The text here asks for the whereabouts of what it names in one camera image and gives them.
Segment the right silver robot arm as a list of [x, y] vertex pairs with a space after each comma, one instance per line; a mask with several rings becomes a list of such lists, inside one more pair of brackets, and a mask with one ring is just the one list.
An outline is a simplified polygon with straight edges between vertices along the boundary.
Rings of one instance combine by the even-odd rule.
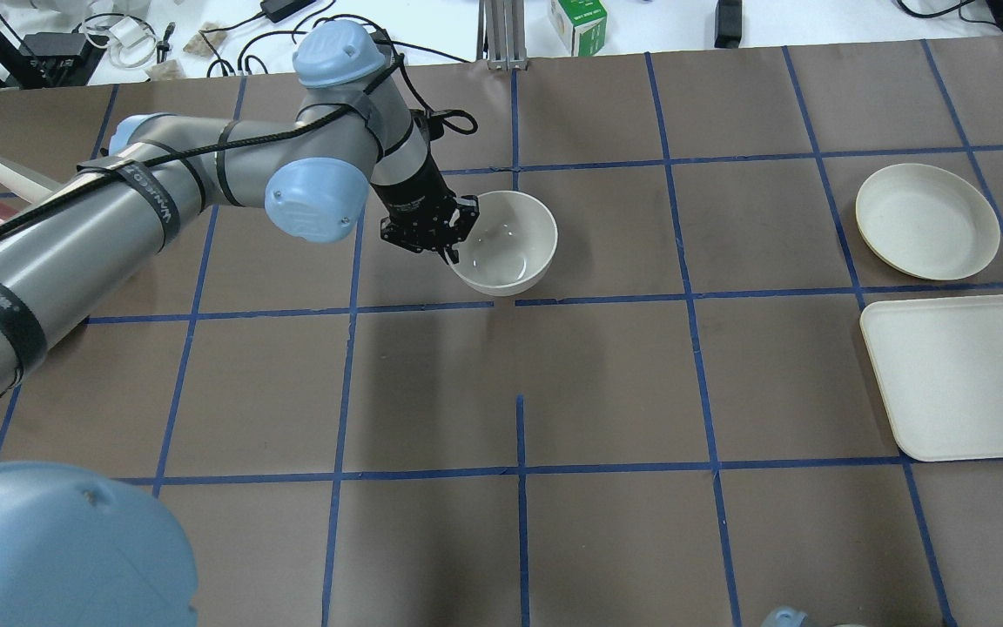
[[779, 606], [770, 610], [764, 616], [761, 627], [811, 627], [827, 626], [816, 622], [807, 611], [796, 610], [791, 606]]

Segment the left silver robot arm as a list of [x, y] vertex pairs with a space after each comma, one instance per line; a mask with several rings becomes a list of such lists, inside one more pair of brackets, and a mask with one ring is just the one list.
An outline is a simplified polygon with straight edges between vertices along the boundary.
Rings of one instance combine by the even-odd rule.
[[0, 223], [0, 398], [210, 206], [262, 209], [291, 237], [333, 243], [375, 193], [380, 238], [458, 262], [479, 202], [443, 179], [430, 148], [441, 115], [407, 106], [385, 33], [327, 19], [292, 64], [306, 91], [293, 123], [132, 116], [107, 156]]

